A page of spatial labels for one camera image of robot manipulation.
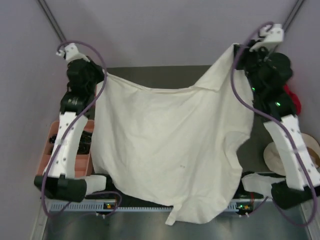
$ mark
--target white wall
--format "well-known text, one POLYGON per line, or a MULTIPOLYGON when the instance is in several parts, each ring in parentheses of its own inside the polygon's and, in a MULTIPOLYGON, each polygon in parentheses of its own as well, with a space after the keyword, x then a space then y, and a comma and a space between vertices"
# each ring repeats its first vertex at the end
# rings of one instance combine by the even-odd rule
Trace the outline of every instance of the white wall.
POLYGON ((109 67, 210 65, 295 0, 46 0, 69 39, 100 49, 109 67))
POLYGON ((35 0, 1 1, 0 35, 0 239, 27 240, 39 209, 33 180, 66 90, 66 65, 35 0))
POLYGON ((292 62, 289 86, 302 104, 301 130, 320 142, 320 1, 307 0, 278 49, 292 62))

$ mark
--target white towel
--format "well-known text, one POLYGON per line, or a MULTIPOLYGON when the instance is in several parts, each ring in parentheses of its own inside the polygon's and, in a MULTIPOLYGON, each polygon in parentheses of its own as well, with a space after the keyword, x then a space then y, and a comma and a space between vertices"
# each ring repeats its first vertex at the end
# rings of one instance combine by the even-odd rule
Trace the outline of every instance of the white towel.
MULTIPOLYGON (((96 102, 95 172, 109 173, 127 195, 173 206, 168 225, 209 222, 227 208, 239 185, 236 151, 250 137, 254 114, 232 92, 233 58, 232 45, 182 89, 148 88, 108 74, 96 102)), ((235 84, 252 104, 243 70, 235 72, 235 84)))

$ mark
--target straw hat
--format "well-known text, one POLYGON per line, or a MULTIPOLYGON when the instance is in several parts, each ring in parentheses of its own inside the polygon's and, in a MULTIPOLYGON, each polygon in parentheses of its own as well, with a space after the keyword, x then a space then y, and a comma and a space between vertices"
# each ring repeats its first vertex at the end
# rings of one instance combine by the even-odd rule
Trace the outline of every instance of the straw hat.
MULTIPOLYGON (((314 166, 320 171, 320 145, 319 143, 310 135, 301 133, 303 141, 306 145, 306 148, 309 152, 311 160, 314 163, 314 166)), ((267 167, 276 174, 285 176, 285 168, 280 159, 278 150, 274 142, 269 143, 268 146, 264 149, 263 158, 267 167)))

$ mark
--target storage box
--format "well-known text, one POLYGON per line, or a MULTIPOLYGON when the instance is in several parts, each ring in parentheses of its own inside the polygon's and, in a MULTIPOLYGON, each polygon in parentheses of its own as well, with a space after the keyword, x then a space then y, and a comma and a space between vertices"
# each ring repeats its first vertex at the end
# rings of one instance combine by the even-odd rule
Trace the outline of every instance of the storage box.
MULTIPOLYGON (((84 127, 84 130, 89 133, 92 133, 94 131, 94 127, 95 127, 95 121, 88 120, 87 124, 84 127)), ((36 173, 37 176, 43 175, 44 170, 50 160, 50 157, 51 157, 50 151, 54 147, 54 144, 50 143, 49 139, 53 135, 58 133, 58 129, 59 129, 59 121, 54 121, 50 127, 50 131, 49 131, 48 137, 46 139, 42 158, 41 158, 41 161, 40 161, 37 173, 36 173)), ((86 155, 78 154, 76 156, 74 170, 75 170, 75 177, 76 178, 91 175, 91 173, 93 171, 92 158, 91 158, 91 147, 90 147, 89 154, 86 154, 86 155)))

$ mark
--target dark gray table surface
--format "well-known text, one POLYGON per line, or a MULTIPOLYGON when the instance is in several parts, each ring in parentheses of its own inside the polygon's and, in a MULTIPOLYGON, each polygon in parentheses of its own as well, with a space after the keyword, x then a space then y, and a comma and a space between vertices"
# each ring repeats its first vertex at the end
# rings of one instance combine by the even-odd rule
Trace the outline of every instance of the dark gray table surface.
MULTIPOLYGON (((178 89, 193 85, 209 66, 165 66, 111 68, 109 73, 151 88, 178 89)), ((255 117, 251 138, 237 151, 244 171, 268 172, 263 151, 272 141, 260 119, 255 117)), ((302 223, 300 207, 287 214, 302 223)), ((63 228, 81 213, 64 213, 53 224, 63 228)), ((305 228, 290 225, 272 202, 266 203, 249 218, 218 216, 207 224, 177 222, 165 225, 167 212, 117 212, 102 219, 88 215, 80 218, 60 234, 48 228, 43 240, 307 240, 305 228)))

